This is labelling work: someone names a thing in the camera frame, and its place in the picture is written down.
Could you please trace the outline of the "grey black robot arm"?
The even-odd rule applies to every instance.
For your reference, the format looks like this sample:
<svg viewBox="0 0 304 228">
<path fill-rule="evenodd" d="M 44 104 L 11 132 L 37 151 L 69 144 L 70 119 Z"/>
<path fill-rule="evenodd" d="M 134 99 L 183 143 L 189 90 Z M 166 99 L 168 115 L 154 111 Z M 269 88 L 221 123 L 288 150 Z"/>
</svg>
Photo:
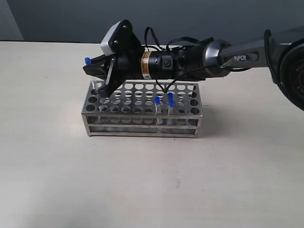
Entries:
<svg viewBox="0 0 304 228">
<path fill-rule="evenodd" d="M 297 27 L 272 33 L 239 45 L 224 40 L 188 38 L 188 46 L 147 51 L 134 34 L 115 38 L 110 53 L 88 58 L 87 75 L 104 80 L 98 88 L 109 97 L 126 80 L 203 81 L 266 67 L 283 95 L 300 109 L 304 107 L 304 29 Z"/>
</svg>

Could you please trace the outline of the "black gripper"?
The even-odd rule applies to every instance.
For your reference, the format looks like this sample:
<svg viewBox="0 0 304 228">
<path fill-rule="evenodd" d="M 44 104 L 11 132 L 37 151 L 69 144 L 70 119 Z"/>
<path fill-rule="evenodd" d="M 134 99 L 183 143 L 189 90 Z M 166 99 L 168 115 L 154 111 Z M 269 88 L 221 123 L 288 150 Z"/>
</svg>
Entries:
<svg viewBox="0 0 304 228">
<path fill-rule="evenodd" d="M 103 85 L 98 88 L 98 93 L 101 97 L 110 97 L 124 81 L 143 78 L 142 55 L 142 51 L 127 51 L 109 57 L 101 55 L 91 58 L 91 64 L 85 64 L 83 70 L 89 76 L 105 80 Z"/>
</svg>

